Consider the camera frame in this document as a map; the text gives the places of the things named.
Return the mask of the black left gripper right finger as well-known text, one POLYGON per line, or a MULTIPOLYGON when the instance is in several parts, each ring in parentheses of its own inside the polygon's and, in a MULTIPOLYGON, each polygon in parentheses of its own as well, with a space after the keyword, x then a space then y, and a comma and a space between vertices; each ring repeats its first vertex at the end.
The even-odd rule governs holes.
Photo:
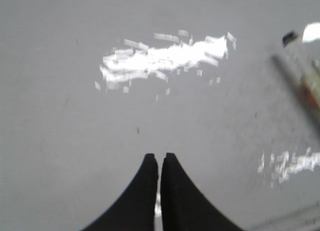
POLYGON ((241 230, 201 193, 174 153, 163 160, 160 203, 164 231, 241 230))

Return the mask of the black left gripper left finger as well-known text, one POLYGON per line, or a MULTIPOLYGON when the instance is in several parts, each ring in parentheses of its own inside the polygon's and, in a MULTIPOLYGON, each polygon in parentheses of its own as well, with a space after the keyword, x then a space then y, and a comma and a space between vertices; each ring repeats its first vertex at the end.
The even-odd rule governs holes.
POLYGON ((147 153, 132 181, 117 200, 84 231, 153 231, 158 163, 147 153))

